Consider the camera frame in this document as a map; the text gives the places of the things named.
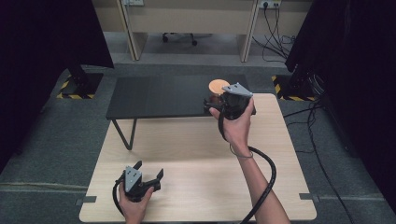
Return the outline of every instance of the black tabletop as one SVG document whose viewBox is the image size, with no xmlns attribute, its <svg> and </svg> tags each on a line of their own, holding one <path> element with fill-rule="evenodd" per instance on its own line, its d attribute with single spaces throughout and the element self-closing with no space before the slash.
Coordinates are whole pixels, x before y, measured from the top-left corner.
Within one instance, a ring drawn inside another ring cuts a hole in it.
<svg viewBox="0 0 396 224">
<path fill-rule="evenodd" d="M 214 79 L 230 84 L 248 83 L 243 75 L 120 77 L 117 80 L 107 119 L 150 119 L 204 117 L 204 99 L 209 99 L 208 85 Z"/>
</svg>

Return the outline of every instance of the fingers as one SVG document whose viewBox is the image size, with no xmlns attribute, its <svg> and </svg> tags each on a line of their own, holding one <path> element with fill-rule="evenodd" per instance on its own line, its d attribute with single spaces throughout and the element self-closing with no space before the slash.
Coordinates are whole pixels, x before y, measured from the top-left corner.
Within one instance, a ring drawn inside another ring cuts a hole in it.
<svg viewBox="0 0 396 224">
<path fill-rule="evenodd" d="M 211 108 L 209 108 L 209 112 L 210 112 L 210 114 L 212 114 L 212 116 L 213 116 L 215 119 L 219 119 L 219 114 L 220 114 L 220 112 L 219 112 L 217 109 L 211 107 Z"/>
<path fill-rule="evenodd" d="M 251 113 L 253 112 L 253 109 L 254 109 L 254 100 L 253 100 L 253 97 L 251 97 L 248 102 L 247 108 L 245 109 L 244 114 L 246 114 L 246 116 L 250 116 Z M 220 112 L 217 109 L 211 107 L 211 108 L 209 108 L 209 112 L 210 112 L 210 114 L 212 114 L 212 116 L 215 119 L 219 119 Z"/>
<path fill-rule="evenodd" d="M 120 194 L 120 202 L 125 200 L 126 195 L 125 195 L 125 189 L 124 189 L 123 181 L 121 181 L 120 185 L 119 185 L 119 194 Z"/>
<path fill-rule="evenodd" d="M 149 199 L 151 198 L 152 193 L 154 192 L 154 187 L 150 187 L 148 191 L 146 191 L 145 196 L 142 199 L 142 203 L 146 206 L 149 203 Z"/>
</svg>

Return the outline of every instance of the power outlet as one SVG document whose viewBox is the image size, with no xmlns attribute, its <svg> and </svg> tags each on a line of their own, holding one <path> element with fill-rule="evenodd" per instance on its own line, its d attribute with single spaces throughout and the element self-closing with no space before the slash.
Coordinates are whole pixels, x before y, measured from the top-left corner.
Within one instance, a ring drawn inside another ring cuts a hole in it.
<svg viewBox="0 0 396 224">
<path fill-rule="evenodd" d="M 272 1 L 268 1 L 268 0 L 262 0 L 262 2 L 260 3 L 260 8 L 264 8 L 264 4 L 267 3 L 267 9 L 276 9 L 276 8 L 280 8 L 280 4 L 282 3 L 282 0 L 272 0 Z"/>
<path fill-rule="evenodd" d="M 143 7 L 145 5 L 143 0 L 122 0 L 125 6 Z"/>
</svg>

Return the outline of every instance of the hand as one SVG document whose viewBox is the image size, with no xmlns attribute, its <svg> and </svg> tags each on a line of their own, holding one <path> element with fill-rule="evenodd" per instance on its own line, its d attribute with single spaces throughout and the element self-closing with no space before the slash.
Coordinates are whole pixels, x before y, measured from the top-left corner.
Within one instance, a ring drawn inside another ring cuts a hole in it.
<svg viewBox="0 0 396 224">
<path fill-rule="evenodd" d="M 254 101 L 253 98 L 250 98 L 249 104 L 245 109 L 245 112 L 238 119 L 224 119 L 223 122 L 225 138 L 231 144 L 234 150 L 243 150 L 240 151 L 241 155 L 246 154 L 246 152 L 249 155 L 248 132 L 250 129 L 250 116 L 253 108 Z M 219 119 L 219 111 L 217 109 L 210 108 L 209 111 L 215 119 Z"/>
<path fill-rule="evenodd" d="M 124 183 L 121 182 L 119 186 L 120 193 L 120 207 L 122 213 L 125 216 L 125 221 L 127 224 L 137 224 L 142 222 L 146 214 L 146 207 L 148 206 L 149 199 L 154 192 L 154 187 L 151 187 L 146 191 L 145 196 L 139 203 L 131 202 L 125 195 Z"/>
</svg>

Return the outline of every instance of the right hand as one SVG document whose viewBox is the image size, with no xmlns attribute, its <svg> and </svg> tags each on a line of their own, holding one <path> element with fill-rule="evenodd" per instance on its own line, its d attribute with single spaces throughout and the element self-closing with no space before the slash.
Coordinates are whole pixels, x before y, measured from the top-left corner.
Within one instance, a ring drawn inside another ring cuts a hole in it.
<svg viewBox="0 0 396 224">
<path fill-rule="evenodd" d="M 245 112 L 238 119 L 224 119 L 223 121 L 225 138 L 231 144 L 234 150 L 243 150 L 240 151 L 241 154 L 245 154 L 246 150 L 249 154 L 248 132 L 250 129 L 250 117 L 253 109 L 254 101 L 253 98 L 250 98 L 249 104 L 245 109 Z M 210 108 L 209 111 L 215 119 L 219 119 L 219 111 L 217 109 Z"/>
</svg>

